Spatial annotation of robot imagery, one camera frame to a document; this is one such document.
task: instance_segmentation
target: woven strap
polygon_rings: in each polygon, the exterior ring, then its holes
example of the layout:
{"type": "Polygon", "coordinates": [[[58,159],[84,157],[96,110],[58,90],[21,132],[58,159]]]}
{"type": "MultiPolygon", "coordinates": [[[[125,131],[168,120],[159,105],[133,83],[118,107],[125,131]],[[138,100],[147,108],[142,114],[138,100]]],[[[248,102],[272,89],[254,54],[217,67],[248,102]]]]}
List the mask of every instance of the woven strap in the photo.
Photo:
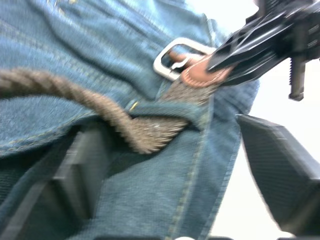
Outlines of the woven strap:
{"type": "MultiPolygon", "coordinates": [[[[215,74],[215,78],[221,82],[228,72],[227,69],[222,70],[215,74]]],[[[184,81],[181,77],[157,101],[203,105],[218,87],[218,84],[193,87],[190,85],[192,82],[190,78],[184,81]]],[[[0,70],[0,99],[31,95],[65,98],[94,110],[140,154],[159,151],[188,124],[185,119],[174,117],[141,116],[132,119],[110,98],[48,72],[21,68],[0,70]]]]}

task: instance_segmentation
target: blue denim jacket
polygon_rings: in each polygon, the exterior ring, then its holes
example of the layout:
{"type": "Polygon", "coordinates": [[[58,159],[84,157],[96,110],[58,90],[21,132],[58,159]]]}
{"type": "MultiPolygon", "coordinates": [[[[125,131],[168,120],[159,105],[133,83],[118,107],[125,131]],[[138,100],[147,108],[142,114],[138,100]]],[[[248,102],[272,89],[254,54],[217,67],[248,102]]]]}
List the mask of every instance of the blue denim jacket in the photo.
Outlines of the blue denim jacket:
{"type": "MultiPolygon", "coordinates": [[[[160,51],[178,37],[218,47],[229,34],[184,0],[2,0],[0,66],[47,70],[124,109],[139,101],[141,111],[145,103],[166,112],[155,102],[171,84],[153,71],[160,51]]],[[[206,239],[240,144],[236,114],[249,112],[258,87],[254,81],[221,88],[201,111],[193,106],[200,128],[187,127],[158,154],[115,154],[113,161],[136,164],[105,179],[96,216],[70,239],[206,239]]],[[[177,115],[186,107],[176,106],[177,115]]],[[[51,96],[0,100],[0,160],[48,145],[92,116],[51,96]]],[[[0,221],[14,197],[7,193],[0,221]]]]}

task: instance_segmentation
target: metal buckle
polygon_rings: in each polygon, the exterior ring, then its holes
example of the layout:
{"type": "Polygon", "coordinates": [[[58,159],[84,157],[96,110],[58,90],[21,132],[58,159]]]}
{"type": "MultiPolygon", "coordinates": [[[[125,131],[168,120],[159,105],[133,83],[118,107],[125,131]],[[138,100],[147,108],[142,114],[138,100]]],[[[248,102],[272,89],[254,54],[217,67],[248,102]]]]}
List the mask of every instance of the metal buckle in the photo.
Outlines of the metal buckle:
{"type": "Polygon", "coordinates": [[[188,61],[188,59],[183,60],[180,63],[175,63],[174,65],[172,65],[171,68],[168,68],[166,66],[164,66],[161,62],[162,58],[175,46],[177,45],[184,45],[187,47],[190,47],[194,50],[197,50],[198,52],[201,52],[203,54],[209,55],[212,54],[216,49],[214,47],[210,47],[210,46],[205,46],[202,45],[199,42],[193,41],[191,39],[185,38],[185,37],[178,37],[175,40],[173,40],[171,43],[168,44],[168,46],[166,46],[161,52],[160,54],[155,58],[154,62],[153,62],[153,70],[171,80],[171,81],[175,81],[179,78],[180,73],[175,72],[174,69],[175,68],[182,68],[188,61]]]}

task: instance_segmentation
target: strap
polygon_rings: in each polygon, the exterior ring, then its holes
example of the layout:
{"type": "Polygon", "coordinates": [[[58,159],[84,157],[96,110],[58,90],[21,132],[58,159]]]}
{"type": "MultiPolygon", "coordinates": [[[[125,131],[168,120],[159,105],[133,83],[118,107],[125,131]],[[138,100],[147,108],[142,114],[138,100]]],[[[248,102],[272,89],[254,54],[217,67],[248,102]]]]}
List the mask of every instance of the strap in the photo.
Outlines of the strap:
{"type": "MultiPolygon", "coordinates": [[[[174,53],[171,57],[185,58],[174,53]]],[[[206,62],[210,57],[205,56],[199,61],[199,57],[193,55],[188,61],[189,67],[158,101],[205,104],[231,71],[228,68],[207,73],[206,62]]],[[[0,99],[51,95],[82,104],[114,126],[133,150],[140,154],[159,151],[188,124],[187,120],[174,117],[141,116],[132,119],[110,98],[84,89],[65,77],[43,71],[23,68],[0,70],[0,92],[0,99]]]]}

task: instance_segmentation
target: brown leather tab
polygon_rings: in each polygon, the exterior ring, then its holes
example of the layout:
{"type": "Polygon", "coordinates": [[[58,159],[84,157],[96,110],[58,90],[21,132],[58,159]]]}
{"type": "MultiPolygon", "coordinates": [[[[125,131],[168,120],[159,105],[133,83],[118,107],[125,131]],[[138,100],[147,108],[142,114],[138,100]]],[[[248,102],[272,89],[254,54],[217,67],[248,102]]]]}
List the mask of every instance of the brown leather tab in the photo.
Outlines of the brown leather tab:
{"type": "Polygon", "coordinates": [[[232,67],[222,69],[213,73],[206,71],[211,55],[201,56],[197,54],[176,54],[170,52],[170,57],[176,62],[182,62],[190,57],[186,64],[187,69],[181,73],[181,81],[194,88],[204,88],[210,85],[221,84],[231,72],[232,67]]]}

